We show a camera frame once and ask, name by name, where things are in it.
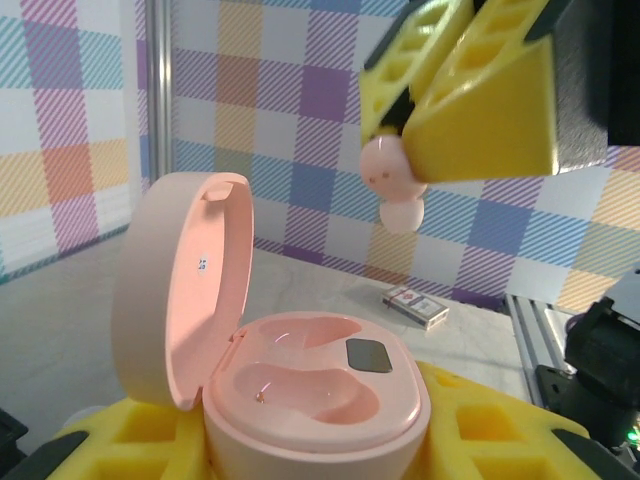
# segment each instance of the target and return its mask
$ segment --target marble surface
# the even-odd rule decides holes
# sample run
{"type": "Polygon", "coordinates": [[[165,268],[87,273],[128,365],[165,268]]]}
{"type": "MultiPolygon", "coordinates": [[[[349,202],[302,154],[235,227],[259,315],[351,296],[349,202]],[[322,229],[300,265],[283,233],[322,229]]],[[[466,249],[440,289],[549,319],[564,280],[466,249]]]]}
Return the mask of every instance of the marble surface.
{"type": "MultiPolygon", "coordinates": [[[[0,407],[25,423],[27,452],[74,412],[124,397],[109,336],[122,237],[0,287],[0,407]]],[[[379,295],[387,285],[256,251],[242,323],[271,313],[322,310],[383,325],[416,360],[528,399],[509,317],[443,300],[447,321],[425,334],[379,295]]]]}

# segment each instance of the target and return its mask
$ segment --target plaid wall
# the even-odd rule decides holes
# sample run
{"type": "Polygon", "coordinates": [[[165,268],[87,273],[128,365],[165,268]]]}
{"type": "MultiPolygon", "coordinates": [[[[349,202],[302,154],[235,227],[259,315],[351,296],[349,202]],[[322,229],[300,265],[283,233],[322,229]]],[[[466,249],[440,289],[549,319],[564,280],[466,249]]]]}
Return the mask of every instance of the plaid wall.
{"type": "Polygon", "coordinates": [[[142,193],[150,186],[150,159],[149,159],[149,117],[147,115],[148,103],[148,72],[147,72],[147,27],[145,0],[135,0],[135,58],[136,58],[136,85],[137,91],[137,118],[138,141],[140,145],[140,175],[142,193]]]}
{"type": "Polygon", "coordinates": [[[0,2],[0,283],[129,222],[141,190],[134,32],[133,4],[0,2]]]}
{"type": "Polygon", "coordinates": [[[389,235],[358,177],[357,72],[404,0],[174,0],[180,170],[251,180],[257,246],[495,307],[583,309],[640,256],[640,149],[553,178],[438,185],[389,235]]]}

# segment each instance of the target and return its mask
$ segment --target cigarette pack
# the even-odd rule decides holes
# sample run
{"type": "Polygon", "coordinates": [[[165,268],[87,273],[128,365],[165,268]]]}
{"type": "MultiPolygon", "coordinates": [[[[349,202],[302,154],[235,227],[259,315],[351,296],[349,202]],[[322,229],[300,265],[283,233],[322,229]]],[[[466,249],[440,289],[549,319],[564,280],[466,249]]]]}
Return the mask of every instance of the cigarette pack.
{"type": "Polygon", "coordinates": [[[409,287],[395,286],[382,293],[382,303],[429,330],[447,318],[446,307],[425,293],[409,287]]]}

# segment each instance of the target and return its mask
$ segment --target open lid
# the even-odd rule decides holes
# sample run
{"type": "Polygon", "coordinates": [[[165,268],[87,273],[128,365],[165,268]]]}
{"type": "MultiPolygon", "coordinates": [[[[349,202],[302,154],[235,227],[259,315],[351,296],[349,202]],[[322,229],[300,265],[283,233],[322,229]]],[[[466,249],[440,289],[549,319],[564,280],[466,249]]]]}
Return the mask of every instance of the open lid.
{"type": "Polygon", "coordinates": [[[247,179],[173,173],[138,205],[116,279],[116,371],[138,401],[191,409],[242,317],[253,253],[247,179]]]}

